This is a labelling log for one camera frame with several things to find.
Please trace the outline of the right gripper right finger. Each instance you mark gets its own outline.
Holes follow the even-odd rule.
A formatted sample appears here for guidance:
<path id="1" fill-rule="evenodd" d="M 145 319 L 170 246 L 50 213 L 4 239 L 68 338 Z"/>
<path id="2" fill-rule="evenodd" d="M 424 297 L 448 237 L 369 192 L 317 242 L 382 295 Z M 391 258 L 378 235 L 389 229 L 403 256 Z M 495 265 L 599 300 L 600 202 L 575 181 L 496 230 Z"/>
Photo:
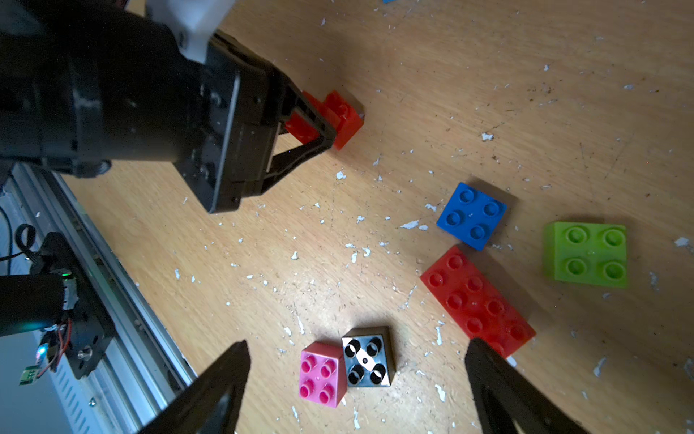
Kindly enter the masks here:
<path id="1" fill-rule="evenodd" d="M 542 392 L 480 338 L 464 358 L 484 433 L 584 433 Z"/>

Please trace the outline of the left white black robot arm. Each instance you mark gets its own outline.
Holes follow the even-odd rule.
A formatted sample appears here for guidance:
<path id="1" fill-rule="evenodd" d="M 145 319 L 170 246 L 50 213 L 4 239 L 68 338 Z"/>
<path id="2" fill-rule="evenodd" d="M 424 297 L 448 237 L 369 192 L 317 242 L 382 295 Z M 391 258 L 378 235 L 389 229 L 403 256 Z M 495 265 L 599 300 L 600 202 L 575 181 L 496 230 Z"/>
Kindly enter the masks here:
<path id="1" fill-rule="evenodd" d="M 1 158 L 94 178 L 168 162 L 209 213 L 233 212 L 330 149 L 333 123 L 220 30 L 229 1 L 5 1 Z"/>

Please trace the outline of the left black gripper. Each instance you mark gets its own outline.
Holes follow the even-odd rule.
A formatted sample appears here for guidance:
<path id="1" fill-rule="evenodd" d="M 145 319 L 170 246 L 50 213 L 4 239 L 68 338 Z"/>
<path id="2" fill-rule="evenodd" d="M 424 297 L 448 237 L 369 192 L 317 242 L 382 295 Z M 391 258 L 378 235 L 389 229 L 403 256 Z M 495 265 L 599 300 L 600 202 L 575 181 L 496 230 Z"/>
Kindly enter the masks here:
<path id="1" fill-rule="evenodd" d="M 211 38 L 200 81 L 191 148 L 175 167 L 207 213 L 259 195 L 269 161 L 273 187 L 334 144 L 335 128 L 287 74 L 227 34 Z M 316 138 L 275 154 L 294 115 Z"/>

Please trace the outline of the pink square lego brick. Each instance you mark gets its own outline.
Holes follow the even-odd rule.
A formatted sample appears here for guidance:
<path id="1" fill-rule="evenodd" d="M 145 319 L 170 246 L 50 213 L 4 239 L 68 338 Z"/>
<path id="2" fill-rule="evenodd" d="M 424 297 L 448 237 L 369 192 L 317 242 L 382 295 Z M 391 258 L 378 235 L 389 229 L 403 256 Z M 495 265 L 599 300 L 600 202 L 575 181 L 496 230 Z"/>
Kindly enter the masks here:
<path id="1" fill-rule="evenodd" d="M 314 342 L 301 352 L 298 395 L 311 403 L 336 408 L 347 390 L 343 350 Z"/>

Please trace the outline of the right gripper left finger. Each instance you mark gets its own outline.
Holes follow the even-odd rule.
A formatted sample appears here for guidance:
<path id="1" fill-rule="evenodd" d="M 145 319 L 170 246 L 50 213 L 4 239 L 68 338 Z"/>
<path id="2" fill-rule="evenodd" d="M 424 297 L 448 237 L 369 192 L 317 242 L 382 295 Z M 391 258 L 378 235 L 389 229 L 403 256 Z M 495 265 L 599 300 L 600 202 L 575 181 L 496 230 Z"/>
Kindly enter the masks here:
<path id="1" fill-rule="evenodd" d="M 248 343 L 233 344 L 141 431 L 235 432 L 250 366 Z"/>

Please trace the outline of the small red lego brick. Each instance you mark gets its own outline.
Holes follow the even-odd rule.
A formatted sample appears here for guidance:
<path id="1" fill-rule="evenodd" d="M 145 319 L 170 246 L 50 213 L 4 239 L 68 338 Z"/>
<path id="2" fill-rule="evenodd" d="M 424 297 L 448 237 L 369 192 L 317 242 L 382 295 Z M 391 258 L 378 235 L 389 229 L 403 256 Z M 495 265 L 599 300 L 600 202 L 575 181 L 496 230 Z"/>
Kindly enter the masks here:
<path id="1" fill-rule="evenodd" d="M 303 94 L 335 129 L 335 149 L 342 150 L 363 127 L 363 117 L 337 90 L 329 93 L 323 101 L 309 92 Z M 285 129 L 302 145 L 318 138 L 318 132 L 296 113 L 287 121 Z"/>

